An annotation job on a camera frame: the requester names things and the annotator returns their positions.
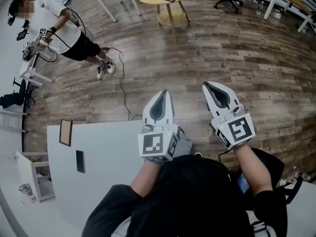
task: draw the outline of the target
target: black hair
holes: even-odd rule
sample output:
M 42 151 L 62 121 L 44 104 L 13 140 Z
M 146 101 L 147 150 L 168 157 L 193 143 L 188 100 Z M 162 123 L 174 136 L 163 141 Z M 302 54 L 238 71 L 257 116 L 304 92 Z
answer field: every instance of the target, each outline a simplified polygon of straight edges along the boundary
M 16 17 L 19 11 L 19 6 L 23 4 L 23 0 L 13 0 L 9 7 L 9 14 Z

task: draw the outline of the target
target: hand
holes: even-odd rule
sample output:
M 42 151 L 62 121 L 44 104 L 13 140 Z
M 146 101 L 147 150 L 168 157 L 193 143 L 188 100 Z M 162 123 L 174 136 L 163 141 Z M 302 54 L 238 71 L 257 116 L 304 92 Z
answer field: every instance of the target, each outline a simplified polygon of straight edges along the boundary
M 50 37 L 52 36 L 52 33 L 51 32 L 47 32 L 46 35 L 45 35 L 45 38 L 40 38 L 40 40 L 46 42 L 47 44 L 49 44 L 49 40 L 50 40 Z M 41 44 L 40 42 L 38 43 L 38 46 L 40 48 L 45 48 L 46 46 L 44 44 Z

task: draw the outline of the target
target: wood plank floor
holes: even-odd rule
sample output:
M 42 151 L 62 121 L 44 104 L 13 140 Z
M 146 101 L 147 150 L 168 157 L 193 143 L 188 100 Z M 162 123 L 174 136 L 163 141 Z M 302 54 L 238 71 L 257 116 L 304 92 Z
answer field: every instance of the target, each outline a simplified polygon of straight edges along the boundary
M 124 53 L 122 85 L 133 115 L 141 114 L 155 93 L 169 90 L 175 122 L 193 140 L 194 151 L 217 159 L 224 147 L 209 127 L 201 85 L 206 80 L 223 83 L 251 114 L 257 132 L 251 146 L 281 159 L 286 165 L 284 177 L 293 174 L 294 166 L 295 171 L 314 175 L 315 35 L 299 34 L 294 25 L 303 20 L 280 8 L 264 20 L 264 14 L 256 14 L 254 1 L 243 0 L 239 14 L 229 3 L 214 9 L 216 1 L 183 1 L 191 23 L 176 27 L 177 43 L 169 27 L 158 26 L 154 5 L 137 1 L 143 13 L 138 16 L 130 0 L 105 0 L 116 23 L 96 0 L 73 0 L 70 7 L 80 14 L 96 43 Z M 31 105 L 25 124 L 26 151 L 45 151 L 46 127 L 59 124 L 61 118 L 75 123 L 127 120 L 119 86 L 119 53 L 111 49 L 108 55 L 117 71 L 101 81 L 96 79 L 95 66 L 87 62 L 65 57 L 55 63 L 38 61 L 37 70 L 54 82 L 34 91 L 36 104 Z M 226 166 L 237 168 L 232 153 L 222 158 Z

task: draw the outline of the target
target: sneaker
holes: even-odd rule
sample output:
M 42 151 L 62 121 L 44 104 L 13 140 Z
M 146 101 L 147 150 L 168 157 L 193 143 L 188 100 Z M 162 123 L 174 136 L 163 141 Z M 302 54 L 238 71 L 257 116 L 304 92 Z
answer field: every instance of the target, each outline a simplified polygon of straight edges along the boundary
M 115 73 L 114 62 L 109 57 L 105 58 L 104 62 L 105 62 L 105 67 L 106 67 L 107 71 L 109 72 L 109 74 L 113 75 Z
M 106 64 L 103 63 L 103 65 L 99 65 L 97 70 L 98 70 L 98 74 L 97 74 L 97 79 L 101 80 L 104 76 L 104 69 L 105 69 Z

